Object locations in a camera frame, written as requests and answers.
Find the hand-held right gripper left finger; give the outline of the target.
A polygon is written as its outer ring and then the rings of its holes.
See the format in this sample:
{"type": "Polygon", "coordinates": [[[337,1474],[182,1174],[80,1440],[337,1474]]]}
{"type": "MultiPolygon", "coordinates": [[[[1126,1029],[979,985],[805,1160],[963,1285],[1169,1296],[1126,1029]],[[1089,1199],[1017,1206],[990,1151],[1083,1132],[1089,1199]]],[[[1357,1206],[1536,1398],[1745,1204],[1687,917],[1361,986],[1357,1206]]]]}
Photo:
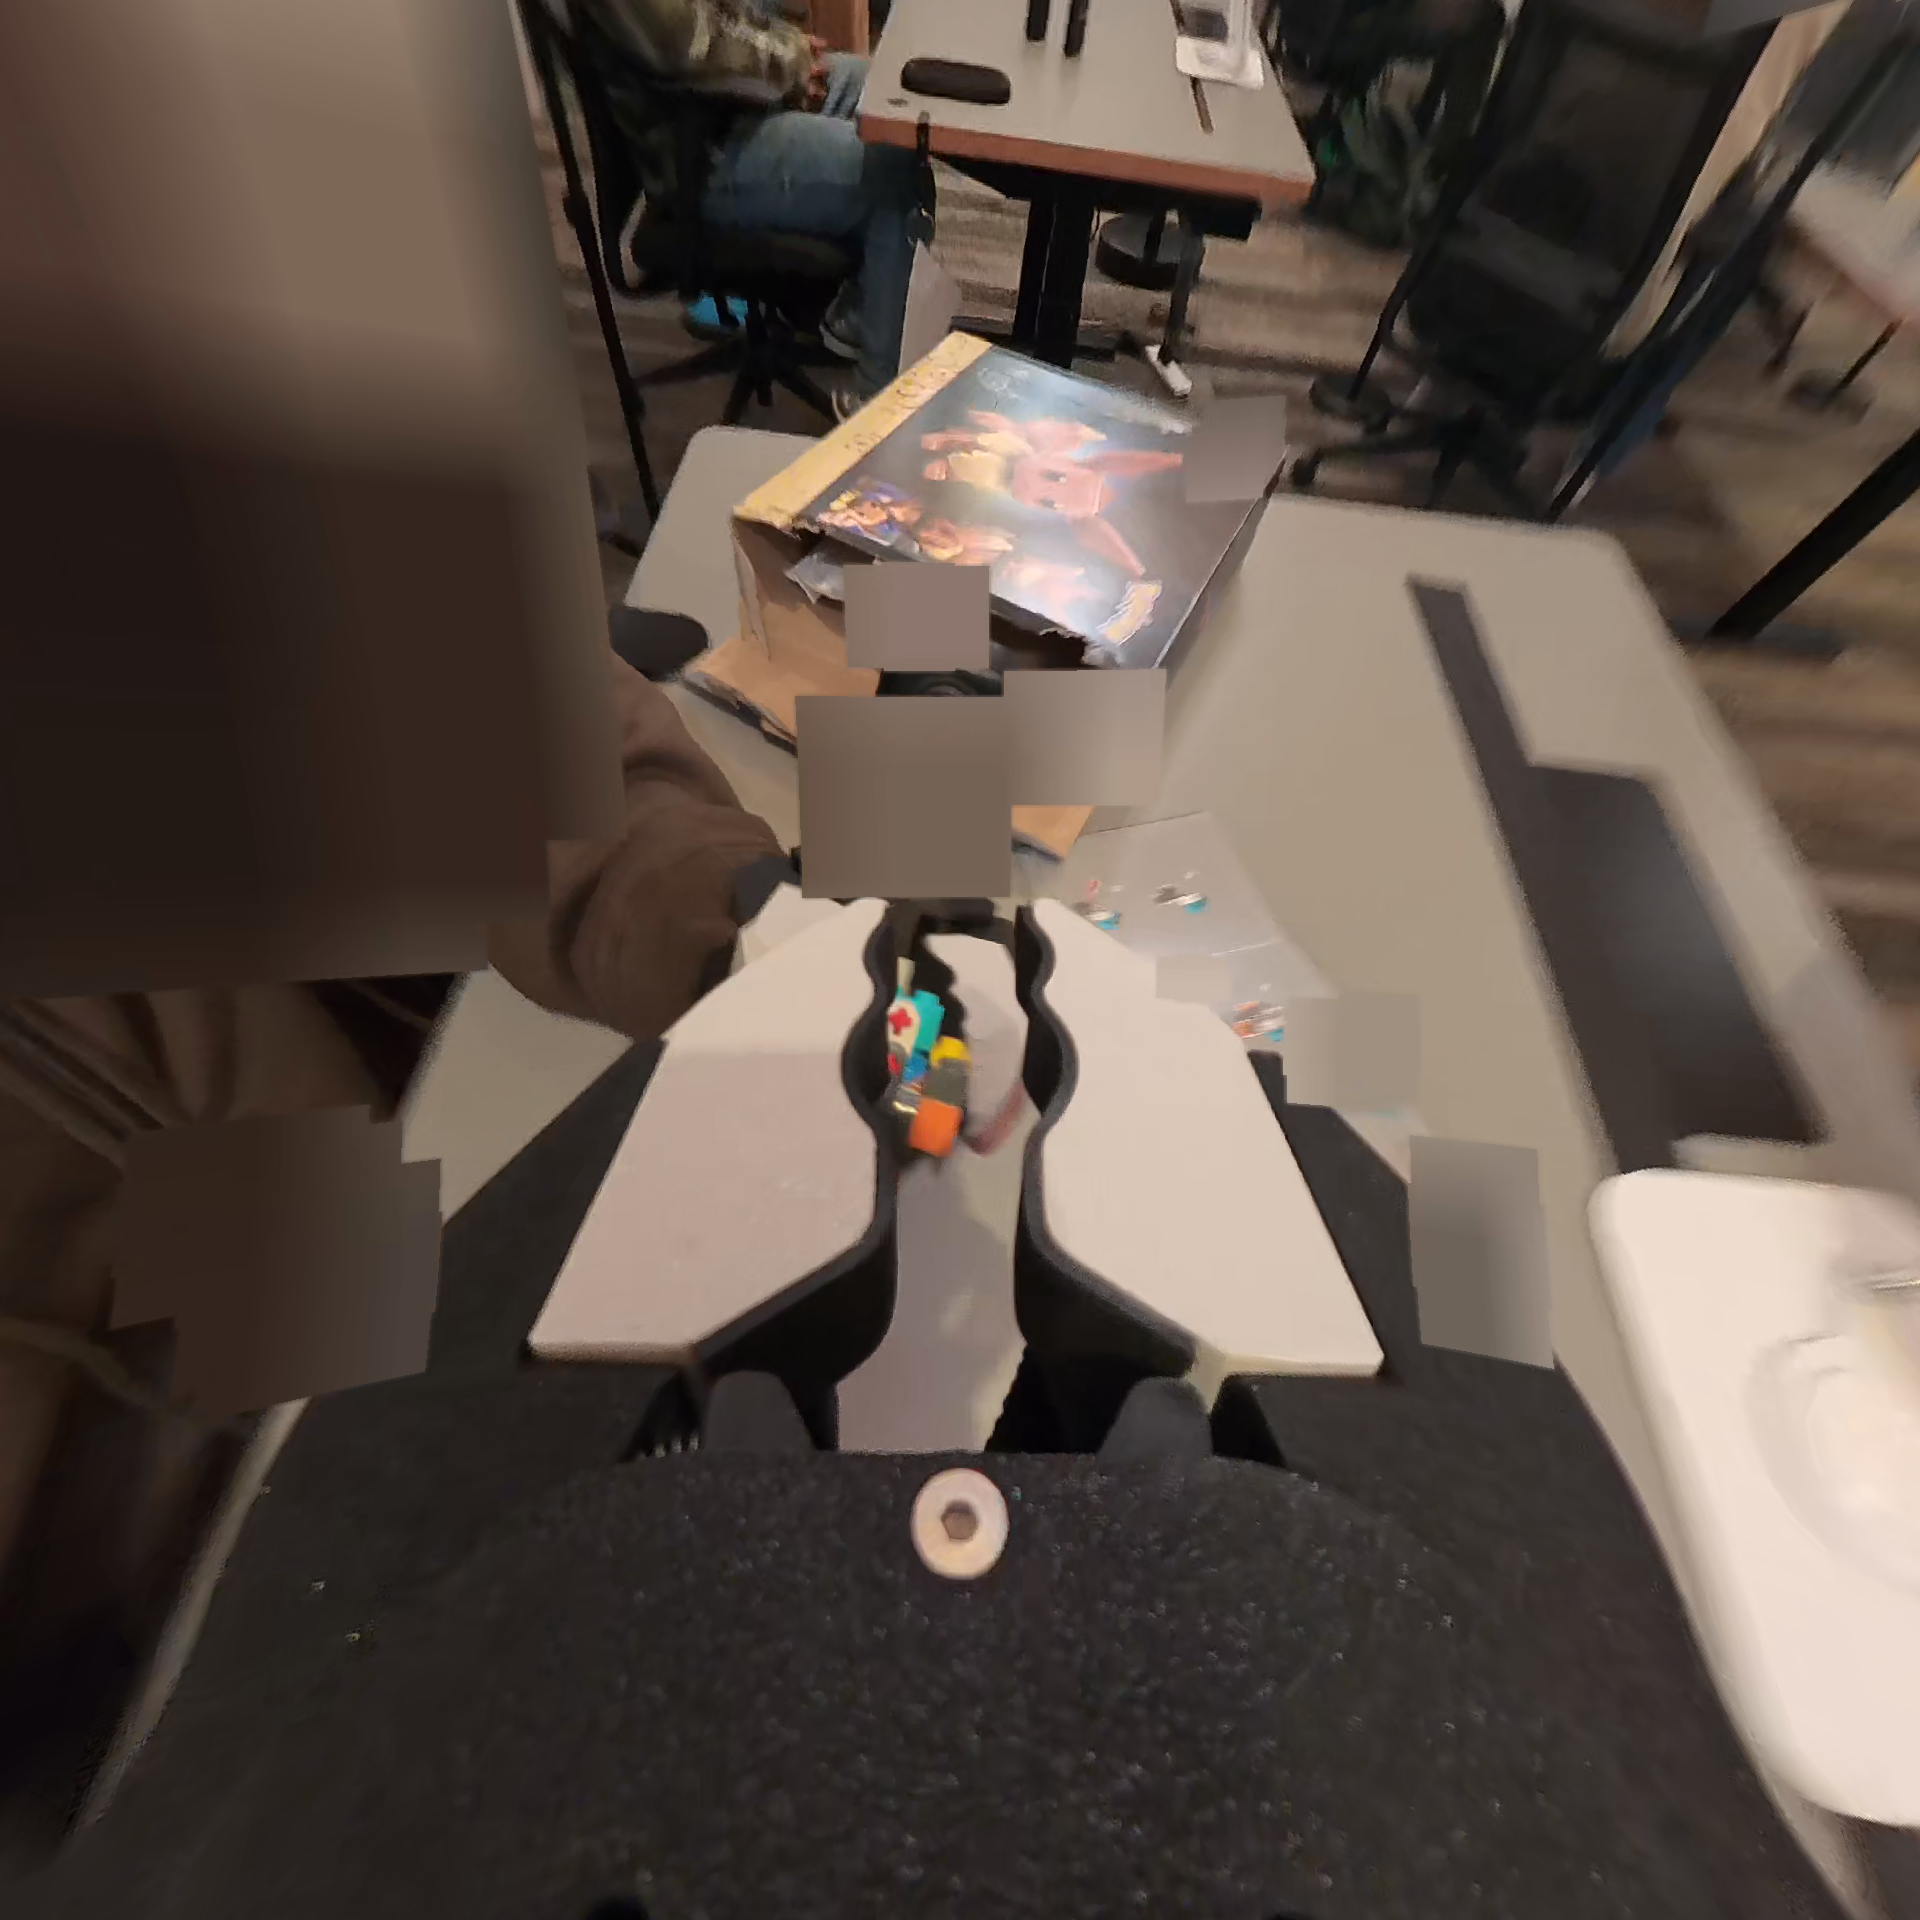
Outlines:
{"type": "Polygon", "coordinates": [[[885,901],[776,895],[785,930],[675,1022],[527,1332],[541,1359],[701,1362],[879,1217],[879,1146],[848,1090],[892,998],[885,901]]]}

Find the clear bag of small bricks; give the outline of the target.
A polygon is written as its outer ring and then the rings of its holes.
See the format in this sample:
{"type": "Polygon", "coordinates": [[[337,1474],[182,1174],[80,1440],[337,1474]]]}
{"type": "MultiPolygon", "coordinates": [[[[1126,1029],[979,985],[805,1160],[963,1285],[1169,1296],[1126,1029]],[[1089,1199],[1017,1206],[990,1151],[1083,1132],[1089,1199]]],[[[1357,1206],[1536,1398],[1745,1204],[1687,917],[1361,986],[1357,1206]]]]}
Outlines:
{"type": "Polygon", "coordinates": [[[1209,1007],[1248,1047],[1278,1048],[1297,1004],[1334,993],[1206,810],[1086,831],[1036,886],[1143,960],[1161,996],[1209,1007]]]}

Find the person's brown jacket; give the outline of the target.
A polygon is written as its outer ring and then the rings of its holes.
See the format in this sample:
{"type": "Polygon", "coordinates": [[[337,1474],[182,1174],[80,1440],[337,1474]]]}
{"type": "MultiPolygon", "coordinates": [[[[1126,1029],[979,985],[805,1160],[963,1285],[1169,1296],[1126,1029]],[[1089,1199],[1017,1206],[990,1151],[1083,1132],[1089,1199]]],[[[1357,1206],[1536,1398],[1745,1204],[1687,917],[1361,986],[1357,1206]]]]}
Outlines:
{"type": "Polygon", "coordinates": [[[5,1879],[96,1799],[280,1408],[422,1369],[448,975],[5,1004],[5,1879]]]}

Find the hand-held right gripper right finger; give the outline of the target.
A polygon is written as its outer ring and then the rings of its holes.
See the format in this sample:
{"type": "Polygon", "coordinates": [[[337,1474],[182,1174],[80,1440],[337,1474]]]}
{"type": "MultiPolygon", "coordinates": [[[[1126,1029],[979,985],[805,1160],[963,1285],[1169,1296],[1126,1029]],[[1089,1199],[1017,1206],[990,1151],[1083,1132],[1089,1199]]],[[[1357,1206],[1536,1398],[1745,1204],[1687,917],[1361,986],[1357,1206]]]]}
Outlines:
{"type": "Polygon", "coordinates": [[[1044,1359],[1220,1386],[1384,1352],[1257,1061],[1065,902],[1014,917],[1025,1015],[1014,1321],[1044,1359]]]}

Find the grey desk with wooden edge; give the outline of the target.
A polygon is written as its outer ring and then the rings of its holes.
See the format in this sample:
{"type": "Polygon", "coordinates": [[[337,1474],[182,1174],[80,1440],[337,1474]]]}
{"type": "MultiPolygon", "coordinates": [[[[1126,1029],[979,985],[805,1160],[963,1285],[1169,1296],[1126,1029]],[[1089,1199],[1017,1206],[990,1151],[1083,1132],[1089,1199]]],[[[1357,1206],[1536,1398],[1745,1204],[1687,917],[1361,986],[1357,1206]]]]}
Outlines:
{"type": "Polygon", "coordinates": [[[1175,210],[1203,236],[1243,237],[1257,216],[1303,206],[1312,184],[1278,79],[1191,84],[1176,68],[1173,4],[1086,4],[1088,33],[1069,55],[1073,14],[1076,4],[892,4],[854,118],[870,143],[941,159],[1025,202],[1013,343],[1059,367],[1076,353],[1100,213],[1175,210]],[[1013,101],[913,96],[899,79],[909,56],[992,64],[1008,72],[1013,101]]]}

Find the black office chair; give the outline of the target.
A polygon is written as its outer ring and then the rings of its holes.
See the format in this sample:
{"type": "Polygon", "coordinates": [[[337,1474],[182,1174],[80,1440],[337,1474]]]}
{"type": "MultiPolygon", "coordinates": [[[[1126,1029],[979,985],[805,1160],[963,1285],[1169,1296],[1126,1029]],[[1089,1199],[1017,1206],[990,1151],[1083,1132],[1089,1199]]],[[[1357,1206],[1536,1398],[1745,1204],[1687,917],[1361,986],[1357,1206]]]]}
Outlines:
{"type": "Polygon", "coordinates": [[[654,210],[637,216],[622,262],[644,295],[710,297],[720,317],[731,302],[743,306],[699,352],[636,373],[640,393],[731,374],[721,425],[741,425],[752,399],[772,404],[776,393],[835,420],[832,397],[808,370],[829,358],[820,322],[856,271],[853,254],[793,232],[675,223],[654,210]]]}
{"type": "Polygon", "coordinates": [[[1591,425],[1782,4],[1523,4],[1479,124],[1379,314],[1360,365],[1312,401],[1351,422],[1303,449],[1295,494],[1342,464],[1431,456],[1423,505],[1460,472],[1524,521],[1541,433],[1591,425]]]}

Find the person's left forearm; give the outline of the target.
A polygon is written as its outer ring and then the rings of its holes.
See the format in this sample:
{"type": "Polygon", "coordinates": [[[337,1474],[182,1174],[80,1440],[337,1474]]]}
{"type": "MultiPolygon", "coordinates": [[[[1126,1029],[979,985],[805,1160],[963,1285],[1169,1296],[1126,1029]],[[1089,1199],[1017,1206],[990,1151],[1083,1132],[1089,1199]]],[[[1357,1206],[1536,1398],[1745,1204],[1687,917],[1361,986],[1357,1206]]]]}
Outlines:
{"type": "Polygon", "coordinates": [[[487,934],[488,966],[560,1016],[663,1037],[731,968],[736,937],[796,878],[659,684],[612,655],[622,828],[545,852],[545,906],[487,934]]]}

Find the colourful toy brick model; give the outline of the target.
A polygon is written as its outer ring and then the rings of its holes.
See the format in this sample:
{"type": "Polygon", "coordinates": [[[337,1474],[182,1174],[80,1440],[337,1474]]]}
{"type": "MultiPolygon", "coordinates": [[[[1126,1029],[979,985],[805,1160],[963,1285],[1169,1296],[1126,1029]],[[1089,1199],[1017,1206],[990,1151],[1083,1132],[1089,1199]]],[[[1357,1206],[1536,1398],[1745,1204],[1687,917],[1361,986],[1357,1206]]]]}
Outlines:
{"type": "Polygon", "coordinates": [[[879,1114],[901,1160],[980,1158],[1009,1143],[1029,1106],[1025,1023],[1017,1007],[931,990],[896,991],[883,1020],[887,1082],[879,1114]]]}

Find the white plastic tray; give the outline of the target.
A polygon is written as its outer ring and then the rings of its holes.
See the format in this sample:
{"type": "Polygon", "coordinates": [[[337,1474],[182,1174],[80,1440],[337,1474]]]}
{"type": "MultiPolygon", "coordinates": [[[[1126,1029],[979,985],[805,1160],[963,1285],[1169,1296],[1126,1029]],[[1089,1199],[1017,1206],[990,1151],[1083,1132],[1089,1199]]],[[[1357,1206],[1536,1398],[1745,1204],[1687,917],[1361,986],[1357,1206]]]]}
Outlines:
{"type": "Polygon", "coordinates": [[[1727,1714],[1799,1797],[1916,1828],[1916,1204],[1649,1167],[1591,1233],[1727,1714]]]}

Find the printed cardboard toy box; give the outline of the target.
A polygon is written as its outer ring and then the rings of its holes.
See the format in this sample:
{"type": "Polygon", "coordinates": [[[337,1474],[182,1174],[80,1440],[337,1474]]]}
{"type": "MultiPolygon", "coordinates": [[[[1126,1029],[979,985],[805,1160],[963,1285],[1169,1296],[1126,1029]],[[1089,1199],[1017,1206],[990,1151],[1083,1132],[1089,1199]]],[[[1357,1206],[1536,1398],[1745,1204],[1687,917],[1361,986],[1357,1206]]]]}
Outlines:
{"type": "Polygon", "coordinates": [[[1173,666],[1284,460],[1200,415],[948,332],[734,508],[798,559],[984,569],[993,614],[1086,665],[1173,666]]]}

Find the black tripod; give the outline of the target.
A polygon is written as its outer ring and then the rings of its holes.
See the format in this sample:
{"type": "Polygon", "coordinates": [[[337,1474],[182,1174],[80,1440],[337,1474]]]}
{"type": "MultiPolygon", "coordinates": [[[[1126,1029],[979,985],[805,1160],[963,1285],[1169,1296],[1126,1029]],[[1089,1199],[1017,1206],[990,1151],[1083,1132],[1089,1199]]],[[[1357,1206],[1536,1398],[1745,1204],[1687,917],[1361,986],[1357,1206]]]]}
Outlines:
{"type": "Polygon", "coordinates": [[[628,356],[612,295],[612,278],[597,218],[597,198],[583,164],[579,132],[584,132],[584,98],[574,79],[574,37],[567,4],[513,1],[518,33],[532,60],[534,84],[543,106],[543,120],[560,157],[560,208],[571,239],[583,260],[592,313],[606,348],[607,370],[614,385],[614,401],[631,452],[633,477],[644,510],[647,525],[656,525],[663,508],[651,449],[644,438],[644,404],[640,384],[628,356]]]}

